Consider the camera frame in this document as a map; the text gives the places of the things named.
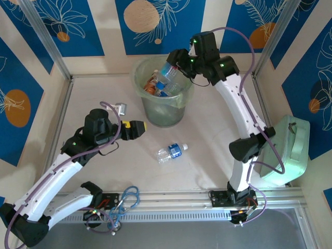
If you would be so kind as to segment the brown coffee label bottle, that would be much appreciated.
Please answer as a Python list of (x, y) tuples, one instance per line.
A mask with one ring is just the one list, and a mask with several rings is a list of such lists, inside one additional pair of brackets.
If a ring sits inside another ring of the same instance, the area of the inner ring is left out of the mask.
[(156, 92), (156, 80), (151, 77), (146, 85), (144, 86), (143, 90), (146, 91), (147, 93), (151, 94), (151, 95), (155, 95)]

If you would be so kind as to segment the grey metal mesh bin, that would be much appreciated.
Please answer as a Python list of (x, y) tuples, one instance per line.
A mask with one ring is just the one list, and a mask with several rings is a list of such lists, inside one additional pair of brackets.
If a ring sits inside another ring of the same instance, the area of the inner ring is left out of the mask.
[(142, 103), (147, 119), (152, 124), (164, 128), (171, 127), (179, 123), (184, 116), (186, 107), (176, 108), (166, 104), (155, 104), (152, 101), (143, 99)]

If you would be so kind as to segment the clear plastic clip holder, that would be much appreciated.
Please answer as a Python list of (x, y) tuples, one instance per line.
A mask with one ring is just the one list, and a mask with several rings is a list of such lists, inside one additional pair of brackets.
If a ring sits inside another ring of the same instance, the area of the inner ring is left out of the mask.
[(116, 103), (111, 105), (111, 107), (117, 111), (119, 116), (124, 116), (127, 112), (127, 104), (125, 103)]

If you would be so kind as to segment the blue-label bottle white cap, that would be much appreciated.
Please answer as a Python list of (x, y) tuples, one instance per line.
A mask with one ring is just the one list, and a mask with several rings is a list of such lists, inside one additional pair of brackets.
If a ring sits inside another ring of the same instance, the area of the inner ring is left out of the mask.
[(184, 151), (188, 149), (187, 144), (174, 143), (165, 148), (158, 150), (156, 156), (160, 164), (166, 163), (170, 160), (180, 157)]

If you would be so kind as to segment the pale green zipper case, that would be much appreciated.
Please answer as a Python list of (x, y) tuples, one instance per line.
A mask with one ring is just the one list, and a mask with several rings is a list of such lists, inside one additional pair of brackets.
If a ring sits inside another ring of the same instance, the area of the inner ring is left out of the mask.
[(263, 166), (260, 177), (272, 184), (282, 186), (302, 176), (309, 158), (310, 123), (285, 115), (274, 126), (275, 136), (271, 139), (285, 166), (285, 173), (279, 174)]

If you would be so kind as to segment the aluminium side rail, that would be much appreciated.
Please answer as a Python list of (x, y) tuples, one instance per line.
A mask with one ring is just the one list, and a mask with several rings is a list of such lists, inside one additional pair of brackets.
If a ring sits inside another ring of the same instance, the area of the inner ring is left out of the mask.
[[(268, 108), (267, 108), (268, 106), (267, 106), (267, 103), (266, 103), (265, 98), (262, 94), (261, 88), (260, 88), (260, 86), (258, 84), (258, 81), (255, 78), (255, 76), (252, 76), (252, 82), (253, 82), (253, 86), (254, 86), (254, 89), (255, 89), (255, 92), (256, 92), (256, 95), (257, 95), (257, 99), (259, 101), (259, 105), (260, 105), (261, 114), (259, 114), (259, 115), (262, 116), (261, 119), (264, 120), (267, 127), (272, 127), (274, 125), (273, 125), (273, 122), (271, 120)], [(268, 168), (264, 165), (260, 165), (260, 167), (261, 167), (261, 169), (259, 171), (260, 173), (263, 169), (267, 169), (267, 170), (270, 169), (270, 168)], [(289, 186), (291, 186), (290, 183), (286, 183), (286, 184), (283, 184), (283, 185), (276, 185), (276, 184), (273, 184), (273, 183), (271, 183), (271, 184), (272, 184), (273, 187), (287, 187), (287, 186), (289, 187)]]
[(44, 170), (43, 172), (46, 173), (46, 171), (52, 166), (53, 160), (56, 157), (57, 152), (57, 145), (60, 137), (60, 133), (62, 130), (62, 126), (64, 123), (65, 114), (67, 111), (67, 107), (70, 101), (70, 97), (72, 94), (72, 89), (74, 86), (74, 78), (71, 77), (70, 80), (67, 83), (67, 86), (65, 87), (65, 92), (62, 96), (62, 99), (60, 100), (60, 106), (57, 109), (57, 115), (56, 115), (56, 126), (54, 135), (52, 137), (52, 141), (50, 144), (49, 153), (47, 155), (47, 159), (45, 162)]

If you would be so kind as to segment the aluminium frame post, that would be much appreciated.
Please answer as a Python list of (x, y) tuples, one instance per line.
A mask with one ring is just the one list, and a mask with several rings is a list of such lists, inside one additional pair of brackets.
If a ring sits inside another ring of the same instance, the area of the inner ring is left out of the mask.
[(57, 65), (64, 78), (71, 82), (72, 76), (65, 65), (61, 53), (59, 52), (54, 40), (48, 32), (42, 18), (30, 0), (18, 0), (19, 6), (29, 21), (31, 27), (37, 34), (39, 40), (45, 47), (53, 62)]
[(278, 21), (275, 24), (275, 27), (268, 39), (262, 53), (260, 59), (258, 60), (253, 73), (252, 77), (256, 79), (264, 67), (265, 63), (270, 59), (273, 51), (275, 50), (278, 42), (280, 41), (283, 33), (285, 32), (289, 22), (291, 21), (296, 9), (298, 8), (301, 0), (287, 0), (286, 6), (282, 10)]

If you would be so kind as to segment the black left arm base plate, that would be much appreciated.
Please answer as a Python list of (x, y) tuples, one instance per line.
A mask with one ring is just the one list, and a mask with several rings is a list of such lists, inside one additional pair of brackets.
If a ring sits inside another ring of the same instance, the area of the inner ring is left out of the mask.
[(101, 201), (96, 206), (97, 209), (111, 210), (119, 204), (119, 193), (102, 193)]

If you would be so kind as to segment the long aluminium base rail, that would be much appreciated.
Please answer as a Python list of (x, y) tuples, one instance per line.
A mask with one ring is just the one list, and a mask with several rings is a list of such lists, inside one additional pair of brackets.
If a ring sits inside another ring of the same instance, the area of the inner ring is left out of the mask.
[[(306, 208), (307, 202), (299, 187), (266, 188), (261, 190), (267, 198), (267, 208)], [(211, 210), (208, 190), (141, 191), (135, 212)]]

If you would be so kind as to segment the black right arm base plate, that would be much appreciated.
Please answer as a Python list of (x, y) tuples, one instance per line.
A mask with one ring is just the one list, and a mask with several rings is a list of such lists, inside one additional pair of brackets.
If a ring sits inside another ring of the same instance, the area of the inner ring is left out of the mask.
[(254, 206), (257, 207), (256, 192), (250, 187), (241, 192), (231, 192), (227, 190), (210, 190), (208, 197), (213, 208), (235, 208), (235, 209), (249, 209)]

